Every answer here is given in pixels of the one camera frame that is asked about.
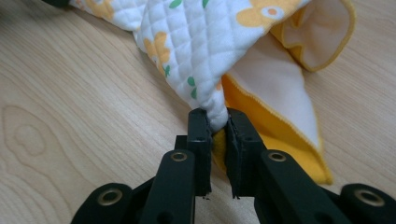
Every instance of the light wooden surface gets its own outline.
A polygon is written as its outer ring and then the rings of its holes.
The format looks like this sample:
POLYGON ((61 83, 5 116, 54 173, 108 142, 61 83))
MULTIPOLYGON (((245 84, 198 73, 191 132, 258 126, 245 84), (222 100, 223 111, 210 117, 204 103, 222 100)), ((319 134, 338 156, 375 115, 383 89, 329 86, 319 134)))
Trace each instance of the light wooden surface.
MULTIPOLYGON (((330 189, 361 182, 396 197, 396 3, 354 2, 355 34, 306 88, 330 189)), ((95 188, 142 184, 189 111, 131 34, 76 9, 0 0, 0 223, 69 223, 95 188)), ((212 180, 196 223, 258 222, 217 169, 212 180)))

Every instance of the cloth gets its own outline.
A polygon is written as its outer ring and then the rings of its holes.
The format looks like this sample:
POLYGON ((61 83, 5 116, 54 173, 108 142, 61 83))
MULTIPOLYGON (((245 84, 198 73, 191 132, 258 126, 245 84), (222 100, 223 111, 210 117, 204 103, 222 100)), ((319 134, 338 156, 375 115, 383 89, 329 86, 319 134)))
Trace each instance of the cloth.
MULTIPOLYGON (((349 0, 71 0, 132 31, 163 78, 213 132, 226 106, 245 112, 268 148, 287 151, 318 183, 332 182, 302 69, 334 61, 350 38, 349 0)), ((214 155, 221 161, 224 148, 214 155)))

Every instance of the yellow cloth edge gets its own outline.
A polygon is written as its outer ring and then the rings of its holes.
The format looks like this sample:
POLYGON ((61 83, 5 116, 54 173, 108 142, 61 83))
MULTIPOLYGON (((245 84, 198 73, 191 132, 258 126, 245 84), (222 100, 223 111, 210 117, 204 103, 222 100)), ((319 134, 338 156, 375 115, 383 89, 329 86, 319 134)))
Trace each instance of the yellow cloth edge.
MULTIPOLYGON (((347 42, 349 41, 349 39, 352 37, 352 33, 355 30, 355 23, 356 23, 356 12, 355 9, 352 5, 352 3, 348 0, 341 0, 342 4, 346 7, 347 11, 349 12, 349 25, 348 25, 348 29, 346 31, 346 34, 343 38, 343 40, 340 42, 338 48, 335 50, 334 54, 327 60, 327 62, 315 66, 315 67, 311 67, 309 66, 307 63, 304 62, 303 57, 304 57, 304 45, 303 43, 291 43, 291 44, 287 44, 285 41, 285 35, 284 35, 284 22, 274 26, 271 29, 271 33, 276 36, 276 38, 278 38, 278 40, 282 43, 282 45, 290 52, 290 54, 293 56, 293 58, 299 62, 299 64, 301 66, 303 66, 306 70, 310 71, 310 72, 316 72, 320 69, 323 69, 325 67, 327 67, 330 63, 334 62, 335 59, 338 57, 338 55, 341 53, 341 51, 343 50, 343 48, 345 47, 345 45, 347 44, 347 42)), ((298 19, 294 19, 293 20, 293 27, 298 27, 301 23, 301 19, 304 15, 304 9, 305 7, 301 8, 300 10, 298 10, 296 12, 295 15, 297 15, 298 19)))
POLYGON ((268 142, 264 142, 266 145, 288 147, 287 150, 273 149, 287 151, 315 182, 319 184, 332 183, 331 172, 320 155, 323 152, 320 139, 319 148, 315 148, 298 129, 263 101, 242 89, 231 76, 225 75, 221 81, 227 106, 246 113, 263 140, 268 142))

